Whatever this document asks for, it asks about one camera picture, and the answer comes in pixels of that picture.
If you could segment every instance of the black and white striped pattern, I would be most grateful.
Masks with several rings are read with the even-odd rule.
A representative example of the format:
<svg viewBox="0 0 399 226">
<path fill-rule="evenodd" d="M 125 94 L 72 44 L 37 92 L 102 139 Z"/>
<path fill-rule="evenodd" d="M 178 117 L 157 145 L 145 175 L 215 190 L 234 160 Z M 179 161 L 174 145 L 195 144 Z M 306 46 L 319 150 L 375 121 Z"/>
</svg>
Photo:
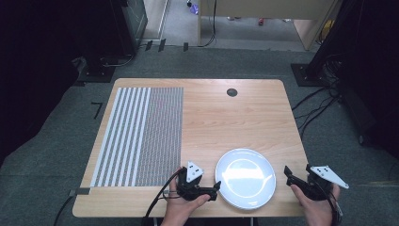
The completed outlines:
<svg viewBox="0 0 399 226">
<path fill-rule="evenodd" d="M 119 88 L 90 186 L 162 186 L 180 165 L 183 88 Z"/>
</svg>

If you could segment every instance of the floor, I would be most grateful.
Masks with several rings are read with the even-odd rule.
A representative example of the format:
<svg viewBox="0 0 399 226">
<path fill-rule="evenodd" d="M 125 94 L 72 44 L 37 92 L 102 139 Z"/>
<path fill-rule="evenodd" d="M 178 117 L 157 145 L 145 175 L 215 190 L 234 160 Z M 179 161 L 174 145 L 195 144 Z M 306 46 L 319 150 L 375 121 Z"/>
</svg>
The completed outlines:
<svg viewBox="0 0 399 226">
<path fill-rule="evenodd" d="M 198 47 L 198 17 L 190 11 L 185 0 L 144 0 L 149 23 L 143 41 L 155 43 L 166 39 L 166 45 Z M 201 44 L 212 37 L 213 18 L 202 17 Z M 208 48 L 250 49 L 305 52 L 292 21 L 265 19 L 258 25 L 258 18 L 241 18 L 234 21 L 215 17 L 215 40 Z M 317 52 L 315 43 L 310 49 Z"/>
</svg>

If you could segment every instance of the gray carpet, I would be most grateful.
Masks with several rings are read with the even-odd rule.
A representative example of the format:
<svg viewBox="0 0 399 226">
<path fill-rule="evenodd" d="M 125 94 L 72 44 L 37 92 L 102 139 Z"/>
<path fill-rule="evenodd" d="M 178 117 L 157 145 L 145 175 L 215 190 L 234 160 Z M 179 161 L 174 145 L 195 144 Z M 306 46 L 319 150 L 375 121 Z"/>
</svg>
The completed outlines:
<svg viewBox="0 0 399 226">
<path fill-rule="evenodd" d="M 135 60 L 113 77 L 280 79 L 295 105 L 317 88 L 299 88 L 290 63 L 310 62 L 310 52 L 166 47 L 140 49 Z M 0 171 L 0 225 L 51 225 L 70 189 L 79 187 L 113 82 L 72 87 L 40 133 L 12 153 Z M 323 92 L 295 115 L 317 108 Z M 349 185 L 342 191 L 343 225 L 399 225 L 398 186 L 370 182 L 398 181 L 397 160 L 384 150 L 358 145 L 358 134 L 345 105 L 335 103 L 307 128 L 303 144 L 309 162 L 329 165 Z M 70 202 L 58 225 L 138 225 L 137 218 L 76 218 Z M 303 218 L 260 218 L 260 225 L 305 225 Z"/>
</svg>

